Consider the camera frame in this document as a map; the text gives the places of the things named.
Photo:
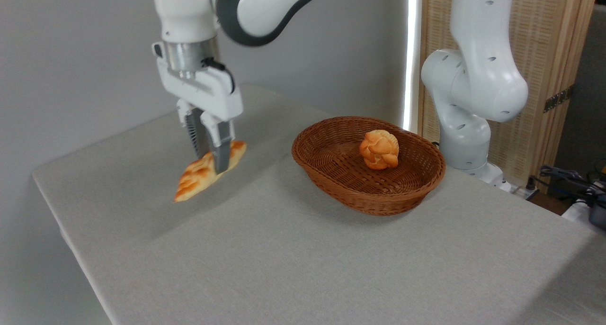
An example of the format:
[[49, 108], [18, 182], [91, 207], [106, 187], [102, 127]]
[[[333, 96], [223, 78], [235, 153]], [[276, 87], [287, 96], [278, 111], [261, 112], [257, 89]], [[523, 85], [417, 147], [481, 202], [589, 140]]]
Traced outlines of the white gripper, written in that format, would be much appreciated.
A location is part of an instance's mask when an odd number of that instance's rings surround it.
[[178, 98], [177, 112], [199, 159], [214, 156], [215, 172], [227, 171], [230, 144], [235, 139], [232, 119], [243, 111], [240, 89], [227, 68], [212, 56], [209, 42], [153, 45], [165, 90]]

